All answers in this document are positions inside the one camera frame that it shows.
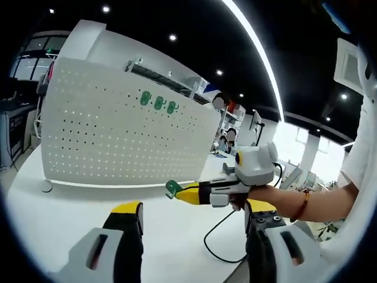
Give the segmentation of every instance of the window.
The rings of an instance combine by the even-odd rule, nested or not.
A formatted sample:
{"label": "window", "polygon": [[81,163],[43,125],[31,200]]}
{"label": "window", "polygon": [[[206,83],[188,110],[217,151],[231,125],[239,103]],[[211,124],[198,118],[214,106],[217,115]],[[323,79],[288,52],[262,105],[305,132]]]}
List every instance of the window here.
{"label": "window", "polygon": [[320,137],[318,151],[311,171],[324,182],[336,181],[345,157],[343,147],[325,137]]}
{"label": "window", "polygon": [[45,49],[60,50],[67,38],[66,37],[51,37]]}
{"label": "window", "polygon": [[26,47],[26,51],[42,50],[48,37],[37,37],[30,40],[29,45]]}
{"label": "window", "polygon": [[37,66],[35,66],[35,71],[34,71],[32,80],[39,81],[41,76],[47,72],[48,67],[50,66],[51,62],[52,62],[52,59],[49,59],[49,58],[38,59]]}
{"label": "window", "polygon": [[16,61],[14,61],[14,64],[13,64],[13,66],[12,66],[12,68],[11,68],[11,72],[9,73],[9,76],[10,76],[11,78],[14,76],[14,73],[15,73],[16,68],[17,68],[18,61],[19,61],[19,60],[16,59]]}
{"label": "window", "polygon": [[19,80],[30,80],[31,73],[33,72],[36,58],[23,58],[19,61],[18,68],[16,70],[15,78]]}
{"label": "window", "polygon": [[304,155],[308,135],[309,132],[305,129],[280,122],[273,137],[279,159],[299,165]]}

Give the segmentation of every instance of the white pegboard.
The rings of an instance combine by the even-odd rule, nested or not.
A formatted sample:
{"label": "white pegboard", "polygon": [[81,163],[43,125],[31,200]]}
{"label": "white pegboard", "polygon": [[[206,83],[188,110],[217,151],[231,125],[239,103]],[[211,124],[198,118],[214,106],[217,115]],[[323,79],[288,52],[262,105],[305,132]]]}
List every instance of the white pegboard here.
{"label": "white pegboard", "polygon": [[197,180],[220,117],[139,75],[60,58],[42,120],[47,179],[150,185]]}

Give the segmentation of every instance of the floor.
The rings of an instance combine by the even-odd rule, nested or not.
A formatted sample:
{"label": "floor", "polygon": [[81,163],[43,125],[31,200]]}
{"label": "floor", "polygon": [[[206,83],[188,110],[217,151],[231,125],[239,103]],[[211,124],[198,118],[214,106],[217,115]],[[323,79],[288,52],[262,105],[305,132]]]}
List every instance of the floor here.
{"label": "floor", "polygon": [[8,193],[10,187],[12,186],[13,180],[16,178],[17,170],[21,168],[21,166],[24,164],[24,162],[32,152],[32,148],[26,149],[26,151],[22,155],[20,155],[14,162],[16,168],[12,166],[11,168],[0,172],[0,182],[4,188],[5,195]]}

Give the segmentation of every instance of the green clip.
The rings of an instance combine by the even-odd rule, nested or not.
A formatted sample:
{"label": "green clip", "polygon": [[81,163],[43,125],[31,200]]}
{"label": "green clip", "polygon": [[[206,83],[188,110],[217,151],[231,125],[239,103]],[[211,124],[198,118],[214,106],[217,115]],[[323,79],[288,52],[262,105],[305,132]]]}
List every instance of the green clip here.
{"label": "green clip", "polygon": [[165,187],[169,191],[166,196],[169,199],[174,199],[177,193],[181,192],[183,188],[174,180],[170,180],[166,183]]}

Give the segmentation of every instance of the red bracelet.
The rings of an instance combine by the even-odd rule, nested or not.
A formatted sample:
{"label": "red bracelet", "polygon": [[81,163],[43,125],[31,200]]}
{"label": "red bracelet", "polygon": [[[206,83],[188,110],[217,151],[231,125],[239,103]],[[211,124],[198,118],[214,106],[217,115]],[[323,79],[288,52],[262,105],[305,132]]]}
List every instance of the red bracelet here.
{"label": "red bracelet", "polygon": [[307,201],[309,200],[309,192],[306,192],[305,193],[305,200],[304,202],[302,203],[302,206],[299,208],[299,210],[296,212],[296,214],[294,215],[293,219],[291,219],[291,223],[296,221],[298,218],[301,217],[301,215],[304,213],[304,210],[305,210],[305,207],[307,205]]}

